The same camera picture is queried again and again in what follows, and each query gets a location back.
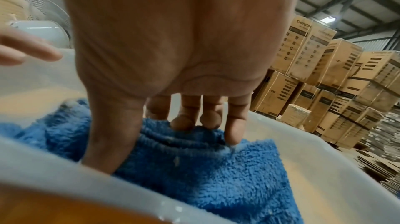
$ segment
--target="hand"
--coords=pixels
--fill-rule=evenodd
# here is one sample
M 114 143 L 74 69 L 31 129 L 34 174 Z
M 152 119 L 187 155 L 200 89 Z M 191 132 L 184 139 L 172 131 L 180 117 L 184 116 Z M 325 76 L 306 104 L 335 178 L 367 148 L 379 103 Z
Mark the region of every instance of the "hand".
M 49 62 L 63 57 L 61 52 L 43 39 L 12 27 L 0 28 L 0 65 L 20 65 L 25 62 L 27 56 Z
M 189 130 L 203 98 L 203 126 L 218 128 L 229 97 L 225 139 L 240 142 L 252 91 L 263 80 L 293 17 L 296 0 L 65 0 L 76 66 L 92 125 L 84 165 L 113 173 L 132 151 L 143 106 Z

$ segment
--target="wooden surface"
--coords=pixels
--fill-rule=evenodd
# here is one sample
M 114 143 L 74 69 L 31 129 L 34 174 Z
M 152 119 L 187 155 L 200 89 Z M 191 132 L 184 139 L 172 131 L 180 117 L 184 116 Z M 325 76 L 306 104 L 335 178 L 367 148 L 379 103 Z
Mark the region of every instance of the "wooden surface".
M 0 184 L 1 224 L 160 224 L 157 217 Z

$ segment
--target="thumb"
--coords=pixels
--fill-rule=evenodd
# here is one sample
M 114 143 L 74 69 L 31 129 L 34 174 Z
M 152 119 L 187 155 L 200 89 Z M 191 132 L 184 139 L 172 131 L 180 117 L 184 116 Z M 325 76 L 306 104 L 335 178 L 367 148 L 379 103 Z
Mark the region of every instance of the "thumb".
M 133 150 L 143 120 L 144 98 L 116 98 L 88 90 L 92 113 L 82 164 L 112 174 Z

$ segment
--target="metal roof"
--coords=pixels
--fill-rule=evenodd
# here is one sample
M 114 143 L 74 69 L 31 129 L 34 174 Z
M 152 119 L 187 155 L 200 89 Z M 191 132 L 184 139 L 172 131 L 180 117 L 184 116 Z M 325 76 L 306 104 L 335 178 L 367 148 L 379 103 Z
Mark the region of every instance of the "metal roof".
M 400 0 L 298 0 L 296 13 L 317 20 L 335 17 L 327 25 L 346 39 L 400 28 Z

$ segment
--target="white electric fan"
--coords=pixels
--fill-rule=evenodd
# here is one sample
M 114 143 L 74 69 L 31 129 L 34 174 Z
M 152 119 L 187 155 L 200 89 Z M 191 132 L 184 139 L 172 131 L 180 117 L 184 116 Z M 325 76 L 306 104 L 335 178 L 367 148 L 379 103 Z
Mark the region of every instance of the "white electric fan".
M 13 20 L 9 26 L 48 40 L 57 48 L 73 48 L 70 17 L 63 0 L 25 1 L 28 20 Z

